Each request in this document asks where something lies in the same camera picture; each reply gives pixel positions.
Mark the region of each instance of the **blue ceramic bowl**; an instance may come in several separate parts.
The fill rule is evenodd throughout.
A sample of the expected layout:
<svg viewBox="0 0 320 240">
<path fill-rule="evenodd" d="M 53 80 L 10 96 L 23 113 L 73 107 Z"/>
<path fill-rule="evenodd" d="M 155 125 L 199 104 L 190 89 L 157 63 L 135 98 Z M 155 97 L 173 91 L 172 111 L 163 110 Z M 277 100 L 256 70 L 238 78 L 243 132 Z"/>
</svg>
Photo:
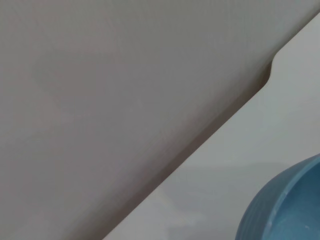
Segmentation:
<svg viewBox="0 0 320 240">
<path fill-rule="evenodd" d="M 245 211 L 235 240 L 320 239 L 320 154 L 269 181 Z"/>
</svg>

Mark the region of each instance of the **white surface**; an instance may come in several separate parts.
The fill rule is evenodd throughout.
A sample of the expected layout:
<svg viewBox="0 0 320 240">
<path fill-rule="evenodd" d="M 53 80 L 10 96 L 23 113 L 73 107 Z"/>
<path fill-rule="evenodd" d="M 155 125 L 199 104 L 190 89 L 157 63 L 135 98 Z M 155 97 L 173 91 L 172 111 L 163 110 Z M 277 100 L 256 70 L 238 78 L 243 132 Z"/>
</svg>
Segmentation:
<svg viewBox="0 0 320 240">
<path fill-rule="evenodd" d="M 319 2 L 0 0 L 0 240 L 101 240 Z"/>
<path fill-rule="evenodd" d="M 268 83 L 105 240 L 233 240 L 258 190 L 320 152 L 320 15 L 272 62 Z"/>
</svg>

